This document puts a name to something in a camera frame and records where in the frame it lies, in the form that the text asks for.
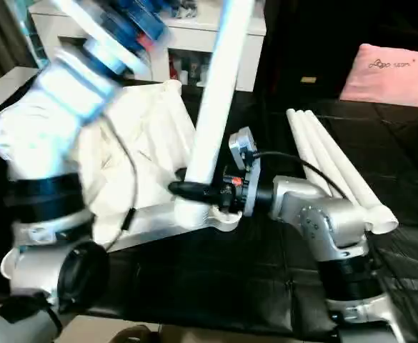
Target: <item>white cloth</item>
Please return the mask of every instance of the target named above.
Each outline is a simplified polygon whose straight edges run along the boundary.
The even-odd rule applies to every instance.
[[[194,125],[180,97],[181,83],[125,87],[106,115],[135,161],[129,160],[100,119],[81,130],[72,157],[79,164],[84,198],[96,215],[94,240],[109,242],[119,230],[133,197],[138,177],[136,208],[169,202],[169,182],[177,169],[187,166]]]

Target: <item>white pipe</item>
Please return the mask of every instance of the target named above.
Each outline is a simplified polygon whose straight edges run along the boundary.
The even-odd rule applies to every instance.
[[[212,182],[253,7],[254,0],[224,1],[185,181]],[[176,200],[176,220],[183,227],[204,222],[208,214],[208,205]]]
[[[314,167],[320,169],[320,165],[315,157],[309,137],[306,133],[309,129],[305,127],[304,122],[300,119],[302,116],[304,116],[303,111],[296,112],[293,109],[287,110],[287,118],[292,129],[294,141],[296,142],[297,152],[304,161],[307,161]],[[328,183],[326,183],[323,178],[307,167],[304,167],[304,173],[306,174],[307,180],[320,186],[328,195],[331,195]]]
[[[333,162],[337,165],[346,183],[357,198],[359,204],[367,210],[366,222],[370,231],[375,234],[384,234],[397,228],[398,220],[393,212],[384,206],[375,195],[361,174],[350,162],[344,152],[326,131],[318,118],[311,111],[307,111],[307,120],[313,126],[315,134],[318,134],[321,142]]]
[[[302,126],[307,130],[307,138],[309,140],[310,146],[314,152],[315,157],[317,158],[318,165],[320,170],[324,172],[339,188],[347,195],[347,198],[355,205],[359,205],[357,198],[353,195],[352,190],[345,182],[344,177],[340,173],[340,170],[337,168],[334,161],[329,156],[329,152],[326,147],[323,145],[322,141],[319,138],[319,135],[314,132],[312,123],[309,122],[309,113],[310,111],[305,111],[305,114],[299,116],[299,120],[302,123]],[[334,189],[331,185],[328,185],[331,189],[333,197],[342,198],[342,195]]]

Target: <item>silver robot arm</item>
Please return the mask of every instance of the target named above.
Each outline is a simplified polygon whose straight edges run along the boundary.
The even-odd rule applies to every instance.
[[[55,2],[91,37],[81,49],[60,51],[26,95],[0,113],[0,157],[11,180],[6,204],[19,251],[11,296],[0,307],[0,343],[52,342],[104,291],[108,256],[91,239],[94,216],[68,153],[114,98],[126,68],[144,70],[139,41],[148,44],[166,29],[154,12],[139,6],[131,13],[117,0]]]
[[[394,306],[373,267],[364,210],[347,199],[327,196],[305,179],[277,176],[271,187],[261,185],[260,155],[249,128],[232,134],[229,148],[237,173],[225,169],[221,189],[189,182],[174,182],[169,189],[224,211],[241,210],[247,217],[266,211],[272,220],[292,225],[317,263],[340,342],[404,343]]]

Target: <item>black tablecloth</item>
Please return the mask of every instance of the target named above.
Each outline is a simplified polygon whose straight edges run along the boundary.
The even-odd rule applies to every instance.
[[[182,98],[195,121],[200,91],[184,87]],[[228,136],[243,126],[251,128],[259,148],[297,153],[284,112],[267,107],[251,94],[236,93],[215,177],[230,160]],[[371,238],[407,339],[418,342],[418,109],[343,101],[306,109],[320,117],[401,222],[394,232]],[[300,166],[264,160],[262,180],[276,174],[304,176]],[[5,180],[0,160],[0,261],[11,245]],[[96,316],[308,340],[325,340],[334,328],[306,244],[292,227],[265,214],[243,218],[232,232],[202,229],[114,252],[110,261],[109,290],[89,310]],[[7,292],[0,276],[0,297]]]

